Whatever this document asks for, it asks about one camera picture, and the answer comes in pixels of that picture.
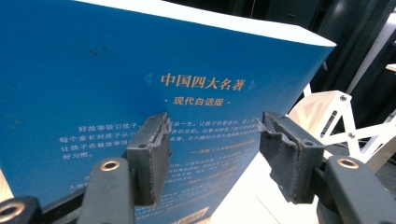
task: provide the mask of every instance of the book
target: book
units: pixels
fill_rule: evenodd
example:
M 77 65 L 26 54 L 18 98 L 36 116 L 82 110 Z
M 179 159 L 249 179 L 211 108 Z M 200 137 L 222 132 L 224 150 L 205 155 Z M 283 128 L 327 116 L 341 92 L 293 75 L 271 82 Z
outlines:
M 162 203 L 138 223 L 209 217 L 259 151 L 256 119 L 286 114 L 334 43 L 297 26 L 162 1 L 0 7 L 0 167 L 14 196 L 53 203 L 166 111 Z

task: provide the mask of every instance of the blue book cover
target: blue book cover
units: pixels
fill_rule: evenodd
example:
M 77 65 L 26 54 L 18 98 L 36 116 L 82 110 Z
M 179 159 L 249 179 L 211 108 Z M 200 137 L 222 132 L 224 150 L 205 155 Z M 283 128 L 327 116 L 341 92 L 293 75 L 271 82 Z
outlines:
M 2 1 L 0 166 L 47 205 L 121 156 L 166 111 L 162 203 L 138 223 L 209 217 L 259 151 L 256 119 L 285 114 L 334 43 L 292 25 L 161 1 Z

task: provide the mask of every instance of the white book edge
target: white book edge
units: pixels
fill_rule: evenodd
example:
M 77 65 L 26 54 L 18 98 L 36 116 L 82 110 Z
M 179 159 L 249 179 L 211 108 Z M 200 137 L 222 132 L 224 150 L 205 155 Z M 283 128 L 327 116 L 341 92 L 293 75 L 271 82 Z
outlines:
M 334 47 L 335 44 L 296 25 L 235 17 L 160 0 L 76 0 L 144 14 L 190 21 L 237 32 L 261 35 L 308 45 Z

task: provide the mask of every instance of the clamp jaw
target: clamp jaw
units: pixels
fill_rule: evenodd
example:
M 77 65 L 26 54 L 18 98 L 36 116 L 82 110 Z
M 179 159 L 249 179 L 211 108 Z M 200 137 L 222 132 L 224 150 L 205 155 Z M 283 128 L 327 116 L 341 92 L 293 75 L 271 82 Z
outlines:
M 135 205 L 161 200 L 172 155 L 166 113 L 148 118 L 123 157 L 96 163 L 85 189 L 41 209 L 34 197 L 0 203 L 0 223 L 134 223 Z
M 323 158 L 325 146 L 288 117 L 264 113 L 260 152 L 288 202 L 312 203 L 319 223 L 395 223 L 396 201 L 374 172 L 348 156 Z

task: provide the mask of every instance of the white metal frame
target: white metal frame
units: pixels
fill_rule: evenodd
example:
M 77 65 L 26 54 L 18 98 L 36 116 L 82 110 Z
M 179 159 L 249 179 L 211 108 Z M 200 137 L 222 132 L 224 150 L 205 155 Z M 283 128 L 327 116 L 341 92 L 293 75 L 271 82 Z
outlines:
M 367 162 L 396 136 L 396 118 L 356 130 L 350 104 L 352 97 L 346 93 L 340 91 L 311 93 L 308 88 L 305 88 L 305 93 L 307 96 L 290 111 L 289 117 L 323 145 L 347 143 L 351 157 Z M 341 117 L 346 131 L 331 135 Z M 371 137 L 371 140 L 365 147 L 360 148 L 359 140 L 368 137 Z

